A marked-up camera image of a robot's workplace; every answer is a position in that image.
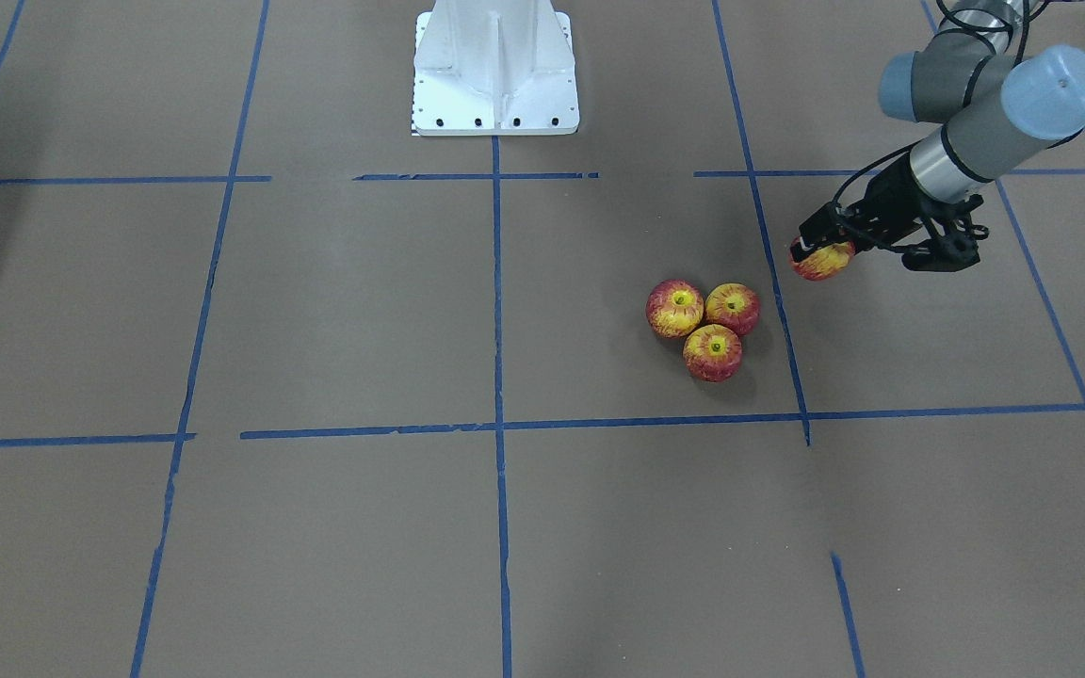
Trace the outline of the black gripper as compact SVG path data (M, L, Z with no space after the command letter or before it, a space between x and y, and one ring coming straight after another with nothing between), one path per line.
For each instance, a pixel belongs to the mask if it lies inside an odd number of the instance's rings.
M867 172L880 171L868 181L858 202L841 209L826 202L797 228L801 248L933 250L937 229L923 222L923 193L910 170L908 151L895 151L853 172L841 189L848 190Z

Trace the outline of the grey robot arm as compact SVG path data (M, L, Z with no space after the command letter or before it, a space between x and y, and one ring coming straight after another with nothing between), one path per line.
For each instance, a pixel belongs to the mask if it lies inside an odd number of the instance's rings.
M827 250L888 250L912 271L956 273L980 258L980 191L1085 132L1085 50L1026 56L1033 1L960 1L920 51L893 57L879 85L890 119L929 121L921 140L871 164L860 201L840 196L789 245L793 265Z

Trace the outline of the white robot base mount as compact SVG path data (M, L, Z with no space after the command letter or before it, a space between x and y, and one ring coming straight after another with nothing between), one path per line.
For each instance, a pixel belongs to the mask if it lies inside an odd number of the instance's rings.
M436 1L414 27L411 133L573 135L569 13L551 1Z

